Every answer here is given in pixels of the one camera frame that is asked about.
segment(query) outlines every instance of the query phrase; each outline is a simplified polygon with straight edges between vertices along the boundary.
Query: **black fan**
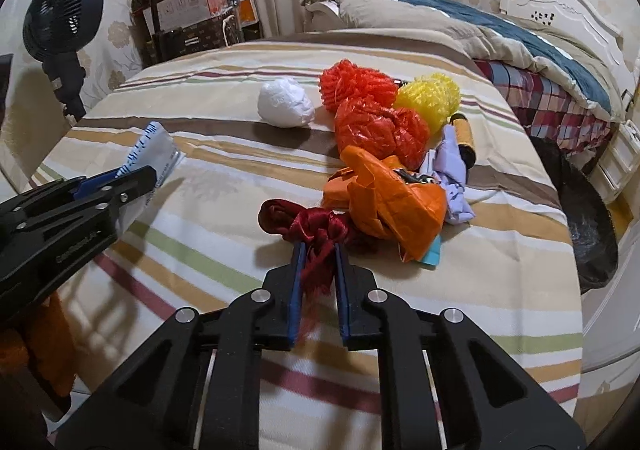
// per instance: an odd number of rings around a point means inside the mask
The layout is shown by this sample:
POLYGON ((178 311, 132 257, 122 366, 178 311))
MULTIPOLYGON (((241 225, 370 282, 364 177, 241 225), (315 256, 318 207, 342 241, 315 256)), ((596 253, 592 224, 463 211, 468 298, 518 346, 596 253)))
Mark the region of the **black fan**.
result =
POLYGON ((22 39, 31 56, 42 62, 65 116, 85 115, 80 89, 86 72, 78 50, 95 36, 102 19, 103 0, 32 0, 24 16, 22 39))

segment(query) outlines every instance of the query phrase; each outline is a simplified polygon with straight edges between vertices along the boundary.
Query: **striped tablecloth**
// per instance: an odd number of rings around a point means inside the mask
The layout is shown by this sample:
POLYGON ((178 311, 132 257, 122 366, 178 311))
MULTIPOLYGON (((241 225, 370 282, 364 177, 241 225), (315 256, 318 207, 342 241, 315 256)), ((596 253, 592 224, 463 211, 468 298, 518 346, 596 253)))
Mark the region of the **striped tablecloth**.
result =
MULTIPOLYGON (((475 64, 443 37, 412 30, 243 43, 155 66, 60 141, 33 185, 121 165, 151 120, 186 154, 122 240, 61 288, 82 379, 95 388, 176 308, 222 308, 288 262, 291 245, 265 234, 257 213, 272 198, 317 205, 341 167, 317 83, 342 58, 407 80, 451 76, 478 153, 466 190, 476 218, 444 227, 436 270, 403 264, 392 245, 352 261, 415 308, 464 311, 572 413, 582 319, 556 191, 510 107, 475 64), (284 75, 316 104, 310 128, 260 122, 260 84, 284 75)), ((341 347, 334 309, 323 302, 318 328, 292 353, 263 354, 261 448, 380 445, 376 354, 341 347)))

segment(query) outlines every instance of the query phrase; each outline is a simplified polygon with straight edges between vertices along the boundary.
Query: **dark red ribbon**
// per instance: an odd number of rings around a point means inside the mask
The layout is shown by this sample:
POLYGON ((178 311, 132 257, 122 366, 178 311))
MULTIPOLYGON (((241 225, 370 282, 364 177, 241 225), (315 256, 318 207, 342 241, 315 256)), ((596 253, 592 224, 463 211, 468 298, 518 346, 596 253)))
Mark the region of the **dark red ribbon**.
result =
POLYGON ((270 199, 262 203, 258 224, 268 234, 306 244, 306 265, 300 280, 303 292, 311 299, 330 292, 336 269, 336 242, 343 242, 350 251, 375 251, 376 239, 358 230, 349 214, 335 214, 324 208, 270 199))

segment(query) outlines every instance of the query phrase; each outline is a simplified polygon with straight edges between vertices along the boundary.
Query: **fan stand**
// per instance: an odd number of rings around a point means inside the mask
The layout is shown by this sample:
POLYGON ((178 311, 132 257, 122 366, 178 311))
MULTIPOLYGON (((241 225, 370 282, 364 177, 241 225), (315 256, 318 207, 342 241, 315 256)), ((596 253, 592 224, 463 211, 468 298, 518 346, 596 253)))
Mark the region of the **fan stand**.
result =
POLYGON ((64 104, 65 116, 71 114, 79 122, 86 114, 80 98, 86 71, 80 65, 78 53, 53 55, 42 62, 42 70, 49 77, 56 98, 64 104))

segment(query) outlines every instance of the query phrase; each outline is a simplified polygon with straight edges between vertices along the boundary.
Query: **carved headboard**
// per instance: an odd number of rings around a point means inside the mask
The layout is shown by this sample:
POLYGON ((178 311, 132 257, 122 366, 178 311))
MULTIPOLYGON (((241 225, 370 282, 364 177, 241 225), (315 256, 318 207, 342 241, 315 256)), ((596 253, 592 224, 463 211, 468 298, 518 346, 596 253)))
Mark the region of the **carved headboard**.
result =
POLYGON ((631 101, 640 77, 640 51, 630 72, 619 46, 622 32, 588 0, 500 0, 500 12, 535 20, 577 38, 609 68, 618 83, 624 106, 631 101))

